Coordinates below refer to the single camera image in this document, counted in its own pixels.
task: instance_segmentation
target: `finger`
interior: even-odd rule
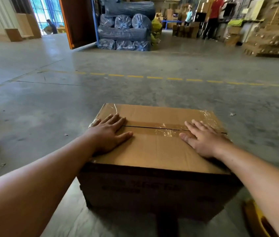
[[[193,149],[195,148],[197,141],[196,139],[193,139],[191,137],[189,137],[187,134],[185,133],[180,133],[179,134],[180,138],[187,143],[188,145],[190,145]]]
[[[106,119],[104,119],[103,121],[100,122],[100,124],[106,123],[109,119],[112,118],[112,116],[113,116],[112,114],[108,115]]]
[[[101,122],[101,119],[97,119],[94,123],[90,125],[90,127],[96,126]]]
[[[108,120],[107,124],[112,125],[120,119],[119,114],[115,114],[110,120]]]
[[[125,132],[121,135],[118,135],[116,136],[116,140],[117,140],[117,143],[118,145],[123,143],[124,141],[127,141],[129,138],[131,138],[133,136],[133,132],[132,131],[129,131],[129,132]]]
[[[189,131],[190,131],[192,134],[194,134],[195,136],[198,135],[198,133],[199,133],[200,130],[199,130],[196,126],[192,125],[191,123],[189,123],[189,122],[187,122],[187,121],[185,121],[184,124],[186,125],[186,127],[189,129]]]
[[[216,130],[215,130],[213,127],[210,127],[210,126],[207,125],[207,124],[204,124],[204,126],[205,126],[209,131],[211,131],[212,133],[217,134]]]
[[[206,131],[207,128],[199,121],[196,121],[196,120],[192,120],[191,121],[196,127],[198,127],[199,130],[202,130],[202,131]]]
[[[114,132],[116,132],[118,129],[121,128],[121,126],[124,124],[125,120],[126,120],[126,118],[123,117],[112,125]]]

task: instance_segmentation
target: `person in light blue shirt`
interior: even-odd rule
[[[189,24],[190,24],[190,22],[191,22],[191,20],[192,20],[192,14],[193,14],[193,12],[192,12],[192,8],[190,7],[189,8],[189,12],[187,13],[187,18],[186,18],[186,20],[184,21],[184,25],[185,26],[189,26]]]

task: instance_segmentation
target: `left hand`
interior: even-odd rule
[[[121,118],[119,114],[109,115],[106,119],[96,120],[82,137],[90,138],[93,142],[95,153],[106,153],[130,139],[133,132],[126,132],[121,135],[115,133],[122,127],[126,118]]]

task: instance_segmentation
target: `right hand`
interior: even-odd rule
[[[224,135],[199,121],[192,120],[192,124],[185,121],[185,125],[196,138],[185,133],[180,133],[180,138],[203,157],[218,158],[222,148],[232,145],[232,142]]]

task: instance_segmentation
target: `person in red shirt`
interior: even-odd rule
[[[222,11],[222,6],[224,5],[224,0],[215,0],[211,7],[211,14],[208,20],[207,27],[205,28],[203,34],[203,40],[208,35],[208,39],[212,39],[213,33],[219,24],[219,15]]]

